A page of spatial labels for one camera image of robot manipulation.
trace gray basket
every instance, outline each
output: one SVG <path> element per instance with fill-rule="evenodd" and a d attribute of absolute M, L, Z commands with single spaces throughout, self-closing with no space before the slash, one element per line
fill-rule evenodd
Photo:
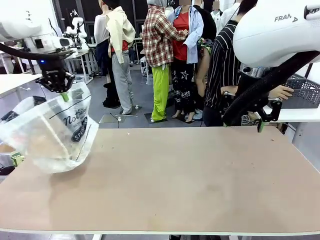
<path fill-rule="evenodd" d="M 294 74 L 284 86 L 293 89 L 294 92 L 288 100 L 283 100 L 282 109 L 317 109 L 319 107 L 319 84 Z"/>

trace lime green pants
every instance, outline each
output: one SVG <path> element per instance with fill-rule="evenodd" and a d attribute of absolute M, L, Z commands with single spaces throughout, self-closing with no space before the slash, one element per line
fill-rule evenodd
<path fill-rule="evenodd" d="M 164 70 L 162 70 L 162 66 L 153 67 L 152 75 L 154 97 L 152 119 L 157 122 L 166 118 L 165 111 L 169 94 L 169 67 L 165 66 Z"/>

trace black and white striped shirt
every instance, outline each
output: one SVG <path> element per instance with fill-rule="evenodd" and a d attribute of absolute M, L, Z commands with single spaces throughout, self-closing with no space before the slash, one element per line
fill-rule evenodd
<path fill-rule="evenodd" d="M 205 106 L 217 109 L 221 101 L 221 88 L 237 86 L 241 62 L 237 59 L 233 39 L 238 22 L 231 20 L 216 36 L 210 60 Z"/>

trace hand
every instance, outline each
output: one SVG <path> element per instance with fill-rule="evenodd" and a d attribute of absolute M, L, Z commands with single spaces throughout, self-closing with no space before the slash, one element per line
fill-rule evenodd
<path fill-rule="evenodd" d="M 188 35 L 189 31 L 187 29 L 182 31 L 183 34 L 185 34 L 186 36 Z"/>
<path fill-rule="evenodd" d="M 294 90 L 291 89 L 290 87 L 280 85 L 270 91 L 269 98 L 271 99 L 280 98 L 282 100 L 283 99 L 287 100 L 288 97 L 292 96 L 290 92 L 293 93 Z"/>

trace red plaid shirt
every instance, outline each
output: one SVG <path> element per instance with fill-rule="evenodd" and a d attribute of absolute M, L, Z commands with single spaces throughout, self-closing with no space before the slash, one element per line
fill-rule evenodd
<path fill-rule="evenodd" d="M 146 62 L 151 67 L 173 62 L 172 39 L 184 41 L 186 34 L 177 31 L 171 25 L 166 18 L 164 7 L 149 5 L 142 31 L 142 42 Z"/>

